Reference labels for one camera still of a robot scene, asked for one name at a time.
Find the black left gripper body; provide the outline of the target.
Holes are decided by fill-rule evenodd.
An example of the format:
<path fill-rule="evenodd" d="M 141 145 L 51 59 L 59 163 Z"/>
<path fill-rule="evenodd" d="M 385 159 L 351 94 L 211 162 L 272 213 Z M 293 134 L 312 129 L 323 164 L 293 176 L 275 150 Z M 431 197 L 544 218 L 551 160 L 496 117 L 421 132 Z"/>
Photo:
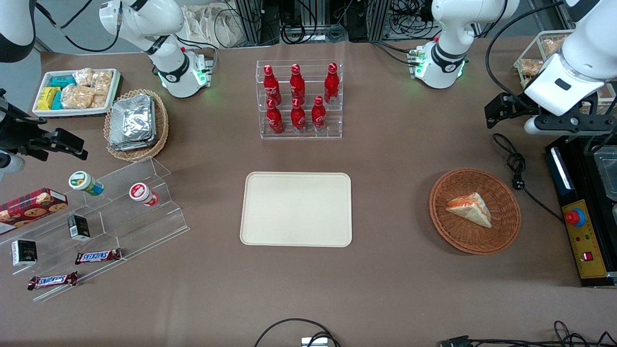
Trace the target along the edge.
<path fill-rule="evenodd" d="M 616 94 L 593 93 L 562 116 L 542 109 L 533 117 L 533 135 L 602 135 L 616 127 Z"/>

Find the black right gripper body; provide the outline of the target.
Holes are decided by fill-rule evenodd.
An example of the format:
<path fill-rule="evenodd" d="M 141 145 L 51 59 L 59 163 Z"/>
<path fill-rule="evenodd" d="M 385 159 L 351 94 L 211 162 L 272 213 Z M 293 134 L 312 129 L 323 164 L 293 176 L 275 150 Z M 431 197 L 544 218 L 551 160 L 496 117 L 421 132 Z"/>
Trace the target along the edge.
<path fill-rule="evenodd" d="M 19 121 L 11 116 L 4 116 L 0 123 L 0 147 L 2 151 L 21 156 L 30 156 L 40 161 L 48 160 L 48 152 L 38 149 L 38 140 L 44 138 L 46 131 L 37 124 Z"/>

